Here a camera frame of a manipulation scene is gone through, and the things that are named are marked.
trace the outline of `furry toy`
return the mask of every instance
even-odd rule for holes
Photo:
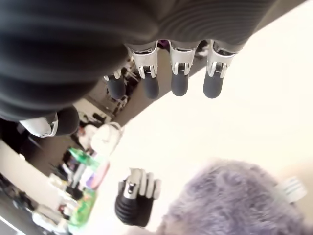
[[[185,186],[156,232],[127,235],[313,235],[276,185],[256,165],[215,163]]]

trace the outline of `black rubber fingertip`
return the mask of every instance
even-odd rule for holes
[[[159,86],[157,77],[152,78],[150,73],[145,74],[145,78],[141,79],[146,96],[149,99],[156,99],[159,94]]]
[[[179,70],[178,74],[172,73],[172,92],[176,96],[183,96],[188,90],[189,75],[185,75],[184,71]]]
[[[218,97],[222,91],[223,78],[220,78],[219,73],[215,73],[213,77],[205,73],[205,80],[203,84],[203,92],[206,97],[210,99],[215,99]]]
[[[124,85],[124,79],[120,77],[119,79],[112,78],[107,82],[109,94],[114,99],[120,99],[125,95],[126,88]]]

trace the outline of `robotic hand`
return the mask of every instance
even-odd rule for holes
[[[284,9],[304,0],[293,1]],[[68,107],[99,79],[106,81],[112,97],[125,93],[120,68],[128,53],[134,56],[147,97],[157,98],[160,39],[170,42],[172,91],[177,96],[187,92],[197,45],[210,40],[203,92],[216,98],[235,55],[281,2],[2,0],[0,117],[21,121],[40,137],[70,134],[78,116]],[[61,118],[64,109],[68,115]]]
[[[130,176],[119,183],[115,201],[116,216],[127,225],[146,227],[153,201],[160,196],[161,181],[143,169],[131,169]]]

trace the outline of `white wall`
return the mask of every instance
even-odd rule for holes
[[[60,197],[48,178],[0,141],[0,173],[40,204],[57,208]]]

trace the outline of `plastic bottle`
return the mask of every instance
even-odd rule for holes
[[[89,166],[93,171],[96,171],[99,167],[99,162],[93,159],[89,154],[85,153],[83,150],[76,149],[76,148],[69,148],[68,149],[72,156],[79,161],[80,163]]]

